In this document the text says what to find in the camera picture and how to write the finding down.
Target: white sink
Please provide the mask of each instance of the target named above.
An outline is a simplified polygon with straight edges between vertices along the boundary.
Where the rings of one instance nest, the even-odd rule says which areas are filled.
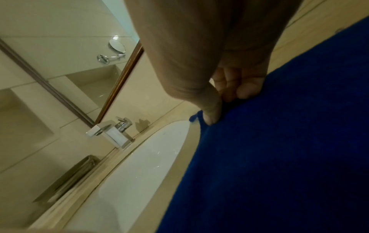
[[[171,123],[143,142],[90,195],[65,229],[127,232],[172,166],[189,125]]]

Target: brown wooden frame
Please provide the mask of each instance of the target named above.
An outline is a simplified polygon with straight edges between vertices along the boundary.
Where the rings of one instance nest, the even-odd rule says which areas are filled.
[[[106,100],[103,108],[101,109],[99,116],[96,118],[95,124],[98,124],[102,121],[105,114],[108,112],[108,109],[114,102],[116,96],[120,92],[120,89],[124,86],[124,83],[127,81],[128,77],[130,76],[133,68],[136,66],[138,60],[141,58],[141,55],[143,54],[143,47],[140,43],[140,41],[137,43],[135,49],[132,52],[132,55],[128,59],[128,62],[126,66],[124,67],[122,73],[120,74],[119,79],[115,83],[111,93],[108,96],[108,99]]]

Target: blue cloth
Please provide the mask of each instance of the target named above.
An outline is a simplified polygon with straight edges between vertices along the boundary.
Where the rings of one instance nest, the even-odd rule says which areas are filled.
[[[204,125],[157,232],[369,232],[369,18]]]

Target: chrome faucet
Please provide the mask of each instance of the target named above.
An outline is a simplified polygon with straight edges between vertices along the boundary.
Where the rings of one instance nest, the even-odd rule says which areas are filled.
[[[128,118],[117,117],[117,119],[119,120],[117,124],[115,121],[110,120],[93,126],[86,132],[87,136],[93,137],[103,133],[116,148],[127,148],[133,142],[133,139],[125,130],[132,125],[132,122]]]

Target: faucet handle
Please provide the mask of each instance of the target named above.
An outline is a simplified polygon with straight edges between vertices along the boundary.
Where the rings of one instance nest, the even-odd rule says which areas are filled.
[[[132,122],[128,118],[121,118],[116,117],[119,121],[118,124],[115,125],[115,127],[119,130],[119,132],[123,133],[128,127],[132,125]]]

